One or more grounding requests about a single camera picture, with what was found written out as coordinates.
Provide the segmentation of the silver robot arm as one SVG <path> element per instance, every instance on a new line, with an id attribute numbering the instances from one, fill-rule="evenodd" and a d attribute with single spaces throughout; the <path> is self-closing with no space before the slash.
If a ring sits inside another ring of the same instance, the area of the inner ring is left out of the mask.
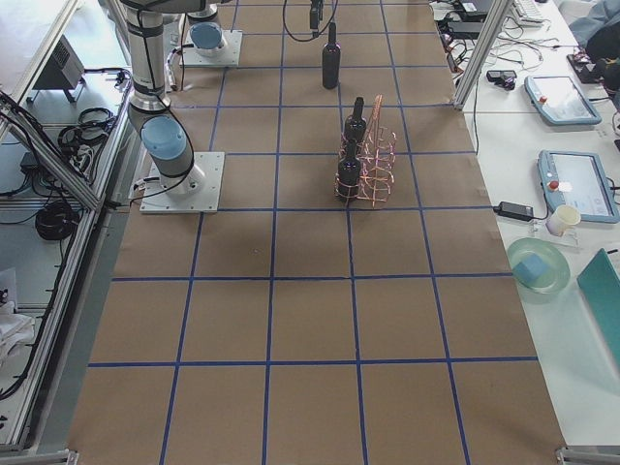
<path id="1" fill-rule="evenodd" d="M 312 1 L 309 11 L 309 29 L 312 33 L 311 40 L 318 38 L 322 32 L 320 29 L 323 20 L 324 1 Z M 214 57 L 224 53 L 229 47 L 228 36 L 233 32 L 225 32 L 217 21 L 211 19 L 194 19 L 189 28 L 190 43 L 181 44 L 180 51 L 193 49 L 198 56 Z"/>
<path id="2" fill-rule="evenodd" d="M 205 14 L 209 1 L 124 1 L 131 54 L 133 92 L 129 117 L 159 172 L 165 193 L 190 196 L 204 174 L 195 167 L 190 137 L 171 111 L 166 96 L 164 15 Z"/>

